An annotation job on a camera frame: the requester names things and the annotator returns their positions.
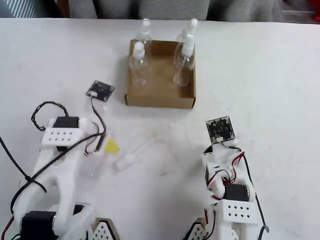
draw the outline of gray chair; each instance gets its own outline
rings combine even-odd
[[[281,0],[69,0],[71,16],[102,19],[158,19],[282,22]]]

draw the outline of cable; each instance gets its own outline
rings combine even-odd
[[[32,116],[31,116],[31,121],[33,122],[33,124],[35,125],[35,127],[37,129],[39,129],[40,131],[45,131],[46,128],[45,126],[39,126],[37,121],[36,121],[36,114],[39,112],[39,110],[46,104],[53,104],[53,105],[56,105],[57,107],[61,108],[63,111],[64,111],[64,114],[66,117],[69,117],[69,113],[67,111],[67,109],[60,103],[56,103],[54,101],[45,101],[43,103],[41,103],[39,106],[36,107],[36,109],[34,110],[34,112],[32,113]]]
[[[99,126],[98,124],[96,124],[95,122],[92,121],[92,123],[95,125],[96,127],[96,133],[99,133]],[[97,139],[97,136],[92,139],[86,146],[84,149],[84,155],[87,157],[89,154],[91,154],[92,152],[88,152],[88,147]]]
[[[225,148],[228,148],[228,149],[235,149],[235,150],[238,150],[239,152],[242,152],[241,148],[239,147],[236,147],[236,146],[226,146],[224,145],[223,143],[221,143]],[[243,153],[243,159],[244,159],[244,163],[245,163],[245,167],[246,167],[246,171],[248,173],[248,177],[249,177],[249,180],[252,184],[252,186],[254,186],[254,183],[252,181],[252,178],[251,178],[251,174],[250,174],[250,169],[249,169],[249,165],[248,165],[248,161],[247,161],[247,158],[245,156],[245,154]],[[258,205],[258,209],[259,209],[259,212],[260,212],[260,215],[261,215],[261,219],[262,219],[262,224],[263,226],[261,227],[260,229],[260,233],[259,233],[259,236],[258,236],[258,239],[257,240],[261,240],[262,239],[262,235],[264,233],[264,230],[269,233],[270,229],[269,227],[266,225],[266,221],[265,221],[265,217],[264,217],[264,214],[262,212],[262,209],[261,209],[261,206],[260,206],[260,202],[259,202],[259,198],[258,198],[258,195],[257,193],[255,193],[255,200],[256,200],[256,204]]]
[[[230,182],[230,175],[229,175],[228,171],[225,169],[220,169],[220,170],[214,172],[214,175],[208,180],[206,185],[209,186],[212,183],[212,181],[214,180],[215,176],[220,172],[226,172],[226,174],[228,175],[228,181]]]
[[[15,160],[14,157],[11,155],[9,149],[7,148],[7,146],[6,146],[6,144],[5,144],[5,142],[3,141],[3,139],[2,139],[1,136],[0,136],[0,143],[1,143],[1,145],[2,145],[2,147],[3,147],[3,149],[4,149],[4,151],[5,151],[5,153],[6,153],[6,154],[8,155],[8,157],[10,158],[11,162],[12,162],[12,163],[15,165],[15,167],[22,173],[22,175],[24,176],[25,180],[27,180],[28,182],[30,182],[30,181],[31,181],[31,177],[30,177],[29,175],[27,175],[27,174],[25,173],[25,171],[23,171],[22,168],[19,166],[19,164],[16,162],[16,160]],[[45,188],[41,183],[39,183],[39,182],[37,182],[37,181],[35,181],[35,180],[33,180],[33,181],[31,181],[31,182],[39,185],[39,186],[43,189],[43,191],[44,191],[45,193],[47,192],[46,188]]]
[[[92,110],[93,112],[95,113],[95,115],[99,118],[102,126],[103,126],[103,131],[102,132],[99,132],[99,133],[95,133],[95,134],[91,134],[87,137],[84,137],[83,139],[77,141],[75,144],[71,145],[67,150],[63,151],[62,153],[60,153],[58,156],[56,156],[53,160],[51,160],[49,163],[47,163],[43,168],[41,168],[35,175],[33,175],[31,177],[31,181],[34,181],[41,173],[43,173],[48,167],[50,167],[52,164],[54,164],[56,161],[58,161],[60,158],[62,158],[64,155],[66,155],[68,152],[70,152],[72,149],[74,149],[75,147],[77,147],[79,144],[91,139],[91,138],[94,138],[94,137],[97,137],[97,136],[102,136],[106,133],[107,131],[107,127],[106,127],[106,124],[104,122],[104,120],[102,119],[102,117],[99,115],[98,111],[96,110],[95,106],[94,106],[94,103],[93,103],[93,98],[91,97],[91,107],[92,107]],[[18,198],[18,196],[31,184],[31,181],[28,181],[26,184],[24,184],[16,193],[15,195],[13,196],[12,200],[11,200],[11,204],[10,204],[10,211],[11,213],[13,214],[14,213],[14,205],[15,205],[15,202]]]
[[[11,238],[11,240],[19,240],[20,238],[17,238],[16,239],[16,237],[20,237],[21,235],[20,235],[20,233],[17,233],[16,235],[14,235],[12,238]]]
[[[213,215],[214,215],[214,222],[213,222],[213,227],[212,227],[211,233],[209,235],[206,234],[202,240],[208,240],[212,236],[212,234],[214,233],[215,226],[216,226],[216,211],[213,211]]]
[[[5,235],[6,235],[6,232],[8,231],[8,229],[10,228],[12,222],[14,221],[14,217],[12,216],[10,218],[10,220],[8,221],[8,223],[6,224],[6,226],[4,227],[3,231],[2,231],[2,234],[1,234],[1,240],[5,240]]]
[[[252,179],[251,179],[250,170],[249,170],[249,165],[248,165],[248,161],[247,161],[247,158],[246,158],[245,155],[243,155],[243,159],[244,159],[246,171],[248,172],[248,176],[249,176],[250,182],[252,183],[252,185],[254,185],[254,183],[252,182]],[[260,212],[261,219],[262,219],[262,223],[263,223],[263,226],[261,227],[261,230],[260,230],[260,233],[259,233],[259,237],[258,237],[258,240],[261,240],[261,239],[262,239],[262,235],[264,234],[264,230],[265,230],[267,233],[269,233],[270,229],[269,229],[269,227],[266,225],[265,217],[264,217],[264,214],[263,214],[263,212],[262,212],[262,209],[261,209],[261,206],[260,206],[260,202],[259,202],[257,193],[255,193],[255,200],[256,200],[256,203],[257,203],[257,205],[258,205],[259,212]]]

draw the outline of circuit board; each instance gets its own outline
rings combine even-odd
[[[212,144],[236,139],[229,116],[206,121],[205,124]]]
[[[96,96],[93,96],[93,98],[103,102],[107,102],[115,89],[116,88],[114,86],[108,85],[100,81],[94,81],[94,83],[85,95],[91,96],[91,93],[96,93]]]

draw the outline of black wire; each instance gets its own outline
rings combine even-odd
[[[99,126],[98,124],[96,124],[95,122],[92,121],[92,123],[96,126],[96,132],[99,133]],[[84,155],[88,156],[91,152],[88,152],[88,147],[97,139],[97,136],[92,139],[92,141],[90,141],[86,146],[85,146],[85,149],[84,149]]]
[[[226,145],[224,145],[223,143],[221,143],[221,144],[222,144],[225,148],[235,149],[235,150],[238,150],[239,152],[242,152],[242,149],[239,148],[239,147],[236,147],[236,146],[226,146]],[[249,176],[249,180],[250,180],[252,186],[254,186],[254,183],[253,183],[253,181],[252,181],[251,174],[250,174],[250,169],[249,169],[248,161],[247,161],[247,158],[246,158],[245,154],[243,154],[243,159],[244,159],[246,171],[247,171],[248,176]],[[266,232],[269,233],[270,229],[269,229],[269,227],[266,225],[265,217],[264,217],[264,214],[263,214],[262,209],[261,209],[261,206],[260,206],[260,202],[259,202],[259,198],[258,198],[257,192],[255,193],[255,200],[256,200],[256,204],[258,205],[259,212],[260,212],[261,219],[262,219],[262,224],[263,224],[263,226],[262,226],[261,229],[260,229],[260,233],[259,233],[259,236],[258,236],[258,239],[257,239],[257,240],[261,240],[261,239],[262,239],[262,235],[263,235],[263,233],[264,233],[264,230],[266,230]]]
[[[8,155],[8,157],[10,158],[11,162],[15,165],[15,167],[22,173],[22,175],[24,176],[25,180],[27,180],[28,182],[32,182],[32,183],[35,183],[37,185],[39,185],[43,191],[46,193],[47,190],[46,188],[39,182],[35,181],[35,180],[32,180],[31,177],[29,175],[27,175],[25,173],[25,171],[22,170],[22,168],[19,166],[19,164],[16,162],[16,160],[14,159],[14,157],[11,155],[9,149],[7,148],[5,142],[3,141],[2,137],[0,136],[0,143],[5,151],[5,153]]]
[[[60,103],[57,103],[57,102],[54,102],[54,101],[45,101],[43,103],[41,103],[39,106],[36,107],[36,109],[34,110],[32,116],[31,116],[31,121],[33,122],[33,124],[35,125],[35,127],[37,129],[39,129],[40,131],[45,131],[46,128],[45,126],[39,126],[37,121],[36,121],[36,114],[39,112],[39,110],[46,104],[53,104],[53,105],[56,105],[57,107],[61,108],[63,111],[64,111],[64,114],[66,117],[69,116],[69,113],[67,111],[67,109]]]
[[[216,211],[213,211],[213,214],[214,214],[214,222],[213,222],[213,227],[212,227],[212,230],[211,230],[211,233],[208,235],[205,235],[205,237],[202,239],[202,240],[208,240],[212,234],[214,233],[214,230],[215,230],[215,226],[216,226]]]
[[[93,98],[91,97],[91,107],[92,107],[92,110],[93,112],[95,113],[95,115],[99,118],[102,126],[103,126],[103,131],[100,132],[100,133],[95,133],[95,134],[91,134],[87,137],[84,137],[83,139],[77,141],[75,144],[71,145],[67,150],[63,151],[62,153],[60,153],[58,156],[56,156],[54,159],[52,159],[49,163],[47,163],[43,168],[41,168],[35,175],[33,175],[31,177],[31,180],[35,180],[41,173],[43,173],[48,167],[50,167],[52,164],[54,164],[56,161],[58,161],[59,159],[61,159],[64,155],[66,155],[68,152],[70,152],[72,149],[74,149],[75,147],[77,147],[79,144],[91,139],[91,138],[94,138],[94,137],[97,137],[97,136],[102,136],[106,133],[107,131],[107,127],[106,127],[106,124],[104,122],[104,120],[102,119],[102,117],[99,115],[98,111],[96,110],[95,106],[94,106],[94,103],[93,103]],[[13,214],[14,211],[13,211],[13,208],[14,208],[14,205],[15,205],[15,202],[18,198],[18,196],[23,192],[23,190],[25,190],[29,185],[30,185],[30,181],[28,181],[25,185],[23,185],[16,193],[15,195],[13,196],[12,200],[11,200],[11,204],[10,204],[10,210],[11,210],[11,213]]]
[[[254,185],[254,183],[252,182],[252,179],[251,179],[247,158],[246,158],[245,155],[243,155],[243,158],[244,158],[244,163],[245,163],[246,171],[248,172],[248,176],[249,176],[250,182],[252,183],[252,185]],[[261,230],[260,230],[260,233],[259,233],[259,237],[258,237],[258,240],[261,240],[262,239],[262,235],[264,233],[264,230],[266,230],[267,233],[269,233],[270,230],[269,230],[269,227],[266,225],[265,217],[264,217],[264,214],[262,212],[257,193],[255,193],[255,200],[256,200],[256,203],[258,205],[259,212],[260,212],[261,219],[262,219],[262,223],[263,223],[263,226],[261,227]]]
[[[16,235],[14,235],[12,238],[11,238],[11,240],[14,240],[14,239],[16,239],[16,237],[20,237],[20,233],[17,233]]]

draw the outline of red object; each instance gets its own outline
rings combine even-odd
[[[320,22],[320,0],[307,0],[309,3],[315,6],[315,14],[313,20]]]
[[[6,232],[8,231],[8,229],[10,228],[10,225],[12,224],[12,222],[14,221],[14,217],[11,217],[9,222],[7,223],[7,225],[5,226],[5,228],[3,229],[3,232],[1,234],[1,240],[5,240],[5,235]]]

